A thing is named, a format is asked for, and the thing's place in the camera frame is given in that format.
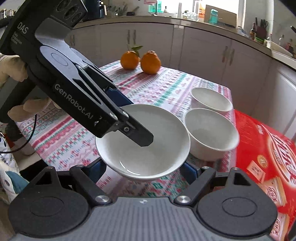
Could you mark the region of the gloved left hand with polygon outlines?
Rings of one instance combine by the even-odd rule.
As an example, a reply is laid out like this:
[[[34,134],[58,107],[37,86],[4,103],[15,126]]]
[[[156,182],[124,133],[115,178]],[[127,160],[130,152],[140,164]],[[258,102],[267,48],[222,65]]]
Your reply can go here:
[[[53,100],[46,94],[32,98],[36,85],[28,79],[26,63],[18,55],[1,54],[1,122],[22,122],[44,111]]]

